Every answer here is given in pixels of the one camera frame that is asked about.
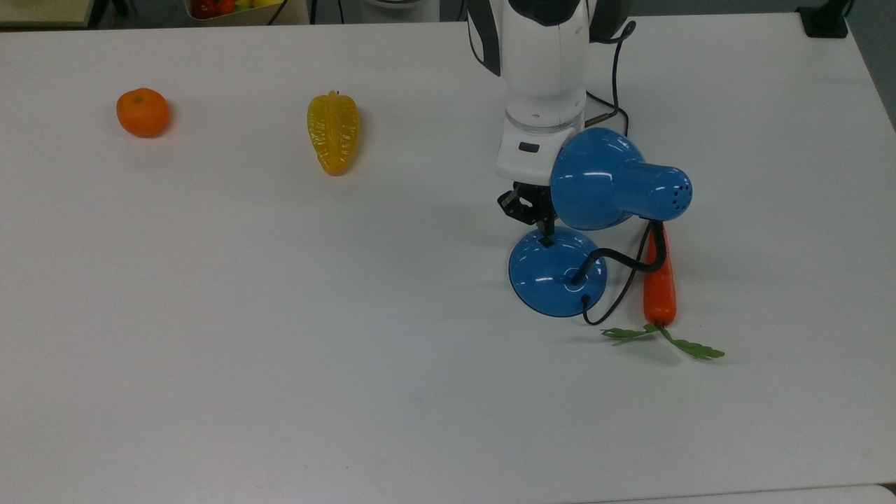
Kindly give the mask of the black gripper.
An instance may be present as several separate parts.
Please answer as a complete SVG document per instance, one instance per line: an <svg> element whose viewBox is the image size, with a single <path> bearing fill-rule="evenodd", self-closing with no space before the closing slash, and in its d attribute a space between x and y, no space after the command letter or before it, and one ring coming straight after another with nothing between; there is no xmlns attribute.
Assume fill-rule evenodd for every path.
<svg viewBox="0 0 896 504"><path fill-rule="evenodd" d="M528 199L538 199L538 206ZM538 230L541 233L538 242L544 248L551 248L554 245L552 236L557 214L552 203L550 186L514 182L512 190L500 195L498 205L503 213L513 220L526 225L538 223Z"/></svg>

